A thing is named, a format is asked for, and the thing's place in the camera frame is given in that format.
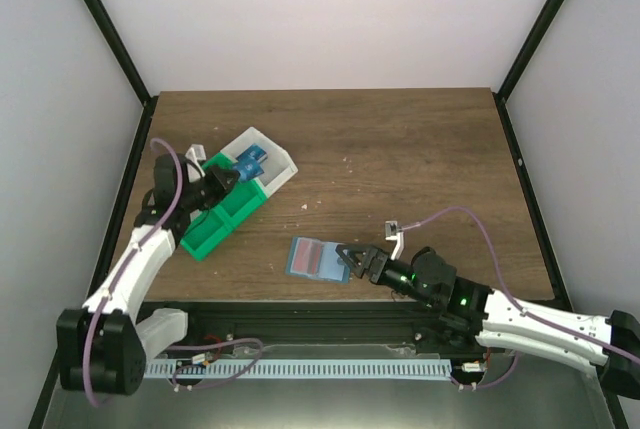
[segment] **robotic arm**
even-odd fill
[[[339,245],[336,251],[356,277],[367,275],[371,283],[421,303],[426,335],[444,338],[460,349],[512,349],[557,361],[598,377],[605,390],[640,399],[640,366],[598,344],[640,355],[640,324],[632,315],[574,314],[510,299],[499,290],[457,277],[456,268],[429,247],[407,264],[397,260],[402,234],[396,228],[397,223],[387,223],[387,239],[396,241],[393,255],[372,245]],[[527,312],[590,340],[538,322]]]
[[[60,382],[64,389],[84,389],[83,348],[96,313],[99,317],[97,334],[91,341],[89,374],[98,392],[133,394],[142,382],[146,362],[186,336],[187,313],[180,310],[159,309],[136,322],[153,279],[186,234],[192,218],[222,201],[238,181],[235,170],[216,165],[204,170],[200,166],[203,159],[201,146],[192,146],[185,156],[178,156],[182,180],[188,182],[183,184],[177,205],[162,227],[149,235],[167,213],[177,190],[172,156],[156,159],[154,188],[145,195],[122,257],[81,309],[66,309],[58,318]]]

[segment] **white bracket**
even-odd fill
[[[384,235],[387,241],[395,242],[396,245],[391,253],[391,260],[395,261],[404,250],[404,232],[400,229],[398,221],[386,221],[384,223]]]

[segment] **wooden table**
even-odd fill
[[[285,275],[291,238],[391,250],[385,220],[410,223],[451,205],[467,206],[484,221],[516,296],[553,298],[488,89],[166,92],[149,140],[162,137],[178,152],[200,143],[211,156],[249,126],[285,148],[299,173],[203,262],[178,248],[149,300],[388,299],[389,289],[366,280],[336,284]],[[152,187],[154,159],[147,147],[118,256]],[[468,216],[450,213],[407,232],[402,259],[425,245],[459,275],[496,285],[485,242]]]

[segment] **black mount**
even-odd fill
[[[640,324],[631,314],[613,311],[608,319],[611,325],[611,345],[640,356]],[[598,367],[600,385],[606,391],[631,399],[640,399],[640,366],[610,351],[609,359]]]

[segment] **cable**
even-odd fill
[[[138,246],[136,248],[132,248],[127,254],[127,256],[125,257],[125,259],[122,261],[122,264],[114,274],[113,279],[111,280],[111,283],[107,288],[107,294],[103,296],[102,299],[100,299],[100,302],[98,303],[98,307],[96,308],[96,311],[93,313],[93,316],[91,317],[91,321],[89,322],[89,328],[87,330],[87,336],[84,341],[84,348],[82,351],[82,385],[84,386],[84,392],[87,397],[87,400],[93,407],[100,407],[102,405],[102,403],[100,403],[96,399],[95,393],[93,392],[93,386],[91,385],[91,346],[93,344],[93,338],[95,336],[96,328],[98,326],[98,320],[100,319],[100,316],[102,315],[102,311],[107,305],[107,302],[109,301],[111,294],[113,293],[118,282],[122,278],[124,271],[127,269],[129,264],[131,263],[131,260],[140,250],[142,250],[142,247],[151,238],[151,236],[153,236],[156,233],[156,231],[158,231],[158,229],[162,227],[162,225],[166,222],[169,216],[171,216],[171,213],[175,210],[176,206],[178,205],[180,194],[182,193],[182,170],[180,167],[180,160],[178,159],[178,155],[176,154],[176,151],[173,150],[173,148],[169,145],[169,143],[167,143],[166,141],[158,137],[154,137],[153,139],[151,139],[151,144],[150,144],[151,148],[153,149],[153,146],[156,144],[160,144],[164,146],[169,152],[169,154],[171,155],[171,158],[173,159],[173,163],[175,164],[175,167],[176,167],[176,179],[177,179],[176,193],[174,194],[173,200],[171,201],[171,204],[169,205],[166,212],[162,215],[162,217],[158,220],[158,222],[155,223],[155,225],[151,228],[151,230],[149,230],[149,232],[147,232],[138,241]]]
[[[528,311],[527,309],[522,307],[522,305],[518,302],[518,300],[515,297],[513,297],[513,295],[507,288],[507,284],[504,282],[504,278],[502,277],[502,271],[500,269],[500,264],[498,263],[498,257],[496,256],[496,251],[495,251],[495,248],[493,247],[493,243],[491,242],[491,238],[489,237],[489,233],[487,232],[487,229],[484,227],[480,219],[478,219],[478,216],[476,216],[473,213],[473,211],[471,211],[471,209],[468,209],[463,206],[451,206],[446,209],[443,209],[440,212],[435,213],[434,215],[428,217],[423,221],[402,226],[402,230],[409,231],[411,229],[417,229],[418,227],[422,227],[425,224],[428,224],[431,221],[434,221],[438,219],[440,216],[443,216],[444,214],[451,211],[462,211],[468,214],[471,217],[471,219],[473,219],[473,221],[478,225],[478,229],[480,229],[480,232],[484,236],[484,240],[487,243],[487,247],[489,248],[489,253],[491,254],[491,259],[493,260],[493,267],[495,268],[495,272],[498,278],[498,283],[500,284],[500,288],[502,289],[502,292],[504,293],[507,300],[520,312],[520,314],[526,317],[530,317],[534,321],[539,322],[540,324],[543,324],[552,329],[555,329],[556,331],[564,332],[565,334],[569,334],[573,337],[577,337],[578,339],[582,339],[583,341],[587,341],[587,342],[590,342],[591,344],[595,344],[596,346],[599,346],[603,349],[606,349],[607,351],[618,354],[619,356],[622,356],[630,360],[634,364],[638,364],[640,366],[640,357],[637,357],[631,354],[630,352],[625,351],[624,349],[620,349],[619,347],[613,346],[607,342],[600,341],[595,337],[582,334],[581,332],[574,331],[573,329],[569,329],[568,327],[564,327],[564,326],[561,326],[560,324],[556,324],[555,322],[549,321],[536,314],[532,314],[531,311]]]
[[[225,384],[228,384],[230,382],[235,381],[236,379],[238,379],[240,376],[242,376],[243,374],[246,374],[247,372],[249,372],[251,370],[251,368],[253,366],[255,366],[258,361],[260,360],[260,358],[262,357],[262,352],[264,350],[264,344],[262,344],[262,341],[260,339],[256,339],[253,337],[246,337],[243,339],[236,339],[234,341],[227,341],[227,342],[219,342],[217,344],[208,344],[205,346],[169,346],[167,348],[167,350],[172,350],[172,351],[210,351],[212,349],[222,349],[223,347],[229,347],[229,346],[236,346],[238,344],[256,344],[258,346],[258,352],[256,353],[256,355],[254,356],[253,360],[247,364],[246,366],[244,366],[241,370],[239,370],[238,372],[236,372],[235,374],[233,374],[232,376],[227,377],[226,379],[222,379],[220,381],[215,381],[215,382],[211,382],[209,384],[198,384],[197,386],[195,386],[195,389],[209,389],[212,387],[220,387],[220,386],[224,386]],[[190,364],[188,366],[182,366],[180,368],[178,368],[174,373],[173,376],[171,377],[171,382],[174,384],[174,387],[178,385],[178,381],[176,380],[176,376],[178,376],[178,374],[188,368],[191,367],[196,367],[193,364]]]
[[[185,232],[184,236],[182,236],[183,238],[187,237],[189,234],[191,234],[195,229],[197,229],[198,227],[200,227],[202,225],[202,223],[204,223],[204,221],[207,220],[207,218],[209,217],[209,214],[211,214],[211,209],[209,208],[207,209],[206,214],[204,214],[204,216],[202,217],[202,219],[200,219],[196,224],[193,224],[192,226],[190,225],[189,228],[187,229],[187,232]]]

